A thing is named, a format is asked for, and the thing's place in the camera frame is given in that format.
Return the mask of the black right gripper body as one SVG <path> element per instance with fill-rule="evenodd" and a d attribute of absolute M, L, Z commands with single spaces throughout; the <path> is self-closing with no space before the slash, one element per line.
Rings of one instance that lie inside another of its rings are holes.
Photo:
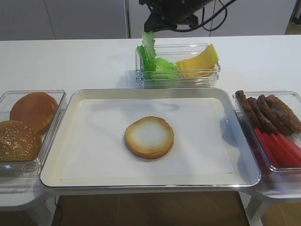
<path fill-rule="evenodd" d="M 210 0 L 140 0 L 139 4 L 146 5 L 150 11 L 144 23 L 144 31 L 194 31 L 201 26 L 194 13 L 210 2 Z"/>

